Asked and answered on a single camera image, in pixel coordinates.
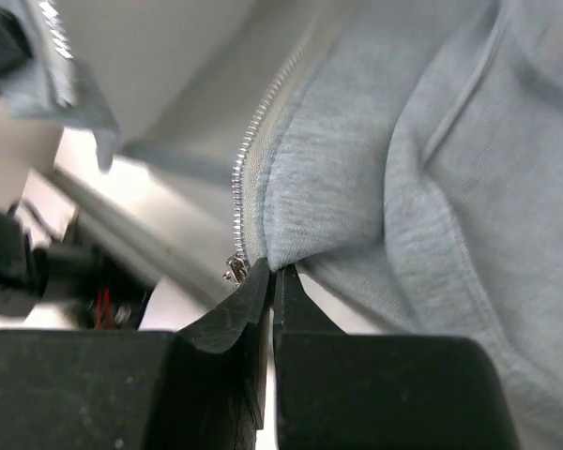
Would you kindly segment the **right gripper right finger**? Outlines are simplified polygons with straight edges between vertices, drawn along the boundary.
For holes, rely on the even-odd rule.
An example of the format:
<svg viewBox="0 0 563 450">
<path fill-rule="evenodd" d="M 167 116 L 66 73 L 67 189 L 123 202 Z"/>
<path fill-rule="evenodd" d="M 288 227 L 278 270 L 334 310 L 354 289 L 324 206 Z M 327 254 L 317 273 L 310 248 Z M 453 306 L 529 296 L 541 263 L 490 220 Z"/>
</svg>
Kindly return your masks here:
<svg viewBox="0 0 563 450">
<path fill-rule="evenodd" d="M 515 449 L 486 351 L 464 337 L 350 335 L 278 272 L 273 325 L 281 449 Z"/>
</svg>

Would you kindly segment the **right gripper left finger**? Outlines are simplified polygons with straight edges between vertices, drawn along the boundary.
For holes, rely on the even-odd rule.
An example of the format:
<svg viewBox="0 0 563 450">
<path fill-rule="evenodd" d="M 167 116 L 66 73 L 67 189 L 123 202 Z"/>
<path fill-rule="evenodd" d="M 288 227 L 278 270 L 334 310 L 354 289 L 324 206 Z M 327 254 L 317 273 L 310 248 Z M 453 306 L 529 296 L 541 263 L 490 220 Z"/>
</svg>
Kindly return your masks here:
<svg viewBox="0 0 563 450">
<path fill-rule="evenodd" d="M 0 331 L 0 449 L 252 449 L 270 270 L 177 332 Z"/>
</svg>

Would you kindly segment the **grey zip-up jacket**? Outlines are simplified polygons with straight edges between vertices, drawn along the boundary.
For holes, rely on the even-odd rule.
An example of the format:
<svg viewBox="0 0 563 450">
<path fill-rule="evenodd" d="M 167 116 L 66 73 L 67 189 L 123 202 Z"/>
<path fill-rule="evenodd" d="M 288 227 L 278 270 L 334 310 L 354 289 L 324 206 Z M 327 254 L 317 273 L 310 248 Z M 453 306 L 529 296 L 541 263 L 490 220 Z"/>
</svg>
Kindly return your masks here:
<svg viewBox="0 0 563 450">
<path fill-rule="evenodd" d="M 563 449 L 563 1 L 7 1 L 10 113 L 224 186 L 246 264 L 473 338 Z"/>
</svg>

